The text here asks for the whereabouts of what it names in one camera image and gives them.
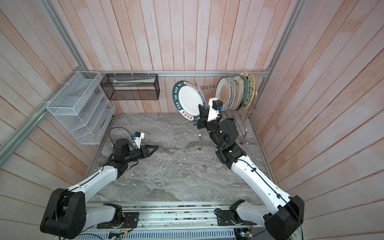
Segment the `white star patterned plate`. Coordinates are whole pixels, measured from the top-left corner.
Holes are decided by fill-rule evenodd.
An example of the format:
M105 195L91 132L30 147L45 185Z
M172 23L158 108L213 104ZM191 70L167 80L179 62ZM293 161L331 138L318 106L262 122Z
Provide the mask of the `white star patterned plate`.
M251 102L254 98L254 95L255 95L255 91L256 91L256 82L255 82L255 78L253 76L253 74L249 71L244 71L240 74L241 75L246 75L248 77L248 80L249 80L249 83L250 83L250 89L249 89L249 96L248 96L248 100L247 100L247 106L246 106L246 109L247 110L249 108L249 106L251 105ZM242 109L242 105L243 105L243 101L241 103L241 107L240 107L240 110L242 111L245 111Z

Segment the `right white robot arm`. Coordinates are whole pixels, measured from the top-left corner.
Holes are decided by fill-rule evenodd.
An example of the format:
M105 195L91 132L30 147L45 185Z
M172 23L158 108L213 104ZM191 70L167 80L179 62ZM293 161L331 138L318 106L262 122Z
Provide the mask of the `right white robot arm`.
M215 100L210 108L199 105L197 127L207 130L216 146L219 161L240 176L264 205L256 206L238 200L228 211L220 210L217 218L234 225L246 222L257 224L275 240L304 239L304 201L299 196L291 197L256 167L236 142L239 133L235 119L223 119L221 107L220 100Z

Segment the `small sunburst plate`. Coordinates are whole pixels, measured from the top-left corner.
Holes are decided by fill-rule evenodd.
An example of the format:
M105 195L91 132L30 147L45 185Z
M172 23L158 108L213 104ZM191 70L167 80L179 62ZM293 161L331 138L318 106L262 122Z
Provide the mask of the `small sunburst plate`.
M223 108L225 109L230 98L230 85L227 77L220 78L216 87L215 97L223 102Z

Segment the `mint green flower plate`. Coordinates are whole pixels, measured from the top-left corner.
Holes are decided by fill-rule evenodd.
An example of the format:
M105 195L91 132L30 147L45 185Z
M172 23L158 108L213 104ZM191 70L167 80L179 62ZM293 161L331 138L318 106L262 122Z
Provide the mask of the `mint green flower plate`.
M241 77L244 80L244 97L243 97L242 109L245 110L247 106L248 96L249 96L250 83L246 75L241 75Z

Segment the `stainless steel dish rack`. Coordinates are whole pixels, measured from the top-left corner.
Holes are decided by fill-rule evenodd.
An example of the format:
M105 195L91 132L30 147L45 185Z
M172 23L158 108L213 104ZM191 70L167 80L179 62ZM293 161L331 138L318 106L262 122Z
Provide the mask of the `stainless steel dish rack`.
M240 118L241 123L243 124L243 126L244 126L244 130L245 130L245 132L242 133L242 135L243 135L243 139L241 140L241 144L242 144L242 143L244 142L245 138L247 137L247 134L248 134L248 129L247 129L247 125L246 125L247 118L249 117L248 114L249 114L249 113L252 113L252 111L250 111L250 112L247 112L247 111L245 111L245 112L239 112L239 111L237 111L237 110L234 110L234 111L233 111L233 110L232 110L233 106L234 106L234 103L232 104L231 109L229 110L229 112L230 112L230 114L232 114L232 115L234 115L234 116L239 115L239 118ZM221 114L222 114L222 113L226 113L226 109L223 108Z

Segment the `white plate green clover outline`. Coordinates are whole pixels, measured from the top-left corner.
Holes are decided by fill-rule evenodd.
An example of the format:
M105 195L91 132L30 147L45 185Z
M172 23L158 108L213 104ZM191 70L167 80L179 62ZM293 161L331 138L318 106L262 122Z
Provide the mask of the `white plate green clover outline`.
M229 94L229 100L228 100L228 104L227 104L227 107L226 107L226 111L229 111L231 109L231 106L234 102L234 98L235 98L235 81L232 77L227 77L228 79L228 82L229 82L229 89L230 89L230 94Z

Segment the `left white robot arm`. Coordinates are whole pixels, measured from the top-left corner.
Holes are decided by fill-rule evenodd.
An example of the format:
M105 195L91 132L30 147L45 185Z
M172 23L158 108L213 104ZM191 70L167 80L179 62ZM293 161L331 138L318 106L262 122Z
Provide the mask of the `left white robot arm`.
M142 159L153 155L159 146L141 145L141 138L119 139L106 163L85 180L67 189L52 192L43 215L40 231L59 238L74 239L83 231L100 224L120 228L125 215L122 206L103 204L88 208L87 202L102 188L130 170L129 163L136 166Z

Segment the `green rim lettered plate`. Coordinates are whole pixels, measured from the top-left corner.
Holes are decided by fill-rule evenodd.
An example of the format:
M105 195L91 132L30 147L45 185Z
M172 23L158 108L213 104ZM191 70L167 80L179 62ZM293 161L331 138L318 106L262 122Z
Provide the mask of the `green rim lettered plate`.
M175 83L172 91L174 104L178 112L187 120L198 122L200 120L199 105L207 106L201 90L189 81Z

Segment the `cream plate with red berries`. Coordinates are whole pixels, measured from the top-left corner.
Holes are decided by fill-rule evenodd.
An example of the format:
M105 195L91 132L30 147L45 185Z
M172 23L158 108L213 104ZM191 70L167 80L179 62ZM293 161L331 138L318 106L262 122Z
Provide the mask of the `cream plate with red berries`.
M240 90L240 98L239 98L239 101L238 101L236 109L235 109L235 110L237 110L240 107L241 102L242 102L243 97L244 97L244 80L241 76L235 76L234 80L239 82L240 89L241 89Z

